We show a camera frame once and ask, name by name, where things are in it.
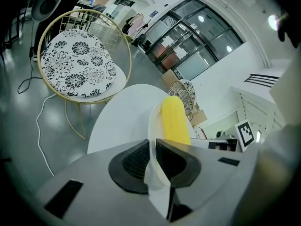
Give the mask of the black metal railing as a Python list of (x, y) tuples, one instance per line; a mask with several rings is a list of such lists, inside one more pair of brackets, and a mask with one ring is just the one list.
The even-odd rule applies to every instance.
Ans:
[(245, 80), (252, 84), (257, 84), (271, 88), (278, 81), (279, 77), (271, 75), (262, 75), (262, 74), (250, 74), (250, 76)]

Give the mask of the closed cardboard box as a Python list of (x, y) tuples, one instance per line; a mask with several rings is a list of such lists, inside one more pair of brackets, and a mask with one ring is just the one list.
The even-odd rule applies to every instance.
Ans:
[(192, 119), (190, 120), (190, 123), (192, 125), (192, 127), (195, 127), (203, 122), (205, 122), (207, 120), (207, 116), (204, 112), (204, 110), (200, 110), (200, 111), (197, 111)]
[(176, 81), (179, 80), (175, 73), (170, 69), (161, 76), (161, 79), (168, 88), (170, 88)]

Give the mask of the yellow corn cob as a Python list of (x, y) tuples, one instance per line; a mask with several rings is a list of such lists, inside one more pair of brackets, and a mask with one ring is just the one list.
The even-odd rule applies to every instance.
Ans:
[(181, 99), (177, 96), (166, 97), (162, 102), (161, 114), (165, 139), (191, 145), (187, 117)]

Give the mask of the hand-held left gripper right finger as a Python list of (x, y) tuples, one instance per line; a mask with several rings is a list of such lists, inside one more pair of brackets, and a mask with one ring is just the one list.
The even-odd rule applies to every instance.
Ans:
[(156, 159), (173, 188), (190, 186), (201, 171), (192, 146), (167, 139), (156, 139)]

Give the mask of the white round plate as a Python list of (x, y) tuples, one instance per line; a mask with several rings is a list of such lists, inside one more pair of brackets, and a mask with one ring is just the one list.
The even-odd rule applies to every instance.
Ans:
[(150, 161), (146, 166), (144, 183), (148, 186), (148, 196), (160, 218), (167, 220), (170, 194), (170, 181), (156, 159), (156, 139), (164, 138), (161, 104), (150, 113), (148, 140), (150, 142)]

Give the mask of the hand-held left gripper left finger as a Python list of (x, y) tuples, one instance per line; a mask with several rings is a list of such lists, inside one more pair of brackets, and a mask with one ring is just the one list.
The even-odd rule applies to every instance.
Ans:
[(144, 183), (146, 167), (150, 161), (150, 142), (145, 139), (114, 156), (108, 166), (111, 179), (124, 191), (148, 194)]

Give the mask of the round white table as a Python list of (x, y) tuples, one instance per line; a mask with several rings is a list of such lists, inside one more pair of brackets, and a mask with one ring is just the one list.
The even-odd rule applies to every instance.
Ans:
[(120, 91), (99, 114), (87, 153), (146, 139), (150, 115), (167, 96), (166, 92), (149, 84), (135, 84)]

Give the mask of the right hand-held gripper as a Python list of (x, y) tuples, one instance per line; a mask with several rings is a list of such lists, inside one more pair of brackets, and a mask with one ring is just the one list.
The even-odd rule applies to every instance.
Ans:
[(226, 131), (218, 131), (216, 138), (209, 141), (208, 148), (242, 153), (254, 141), (251, 124), (244, 120)]

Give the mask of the clothes rack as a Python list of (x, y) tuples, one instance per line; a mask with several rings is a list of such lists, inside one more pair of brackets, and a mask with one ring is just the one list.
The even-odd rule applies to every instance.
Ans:
[(147, 28), (151, 18), (144, 20), (144, 14), (137, 13), (135, 16), (126, 20), (125, 25), (122, 27), (122, 32), (131, 40), (134, 40), (141, 30)]

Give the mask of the black framed glass doors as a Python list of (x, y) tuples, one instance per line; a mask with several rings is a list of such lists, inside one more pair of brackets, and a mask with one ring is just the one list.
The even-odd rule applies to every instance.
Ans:
[(190, 81), (243, 43), (207, 4), (185, 0), (147, 30), (142, 49), (162, 73)]

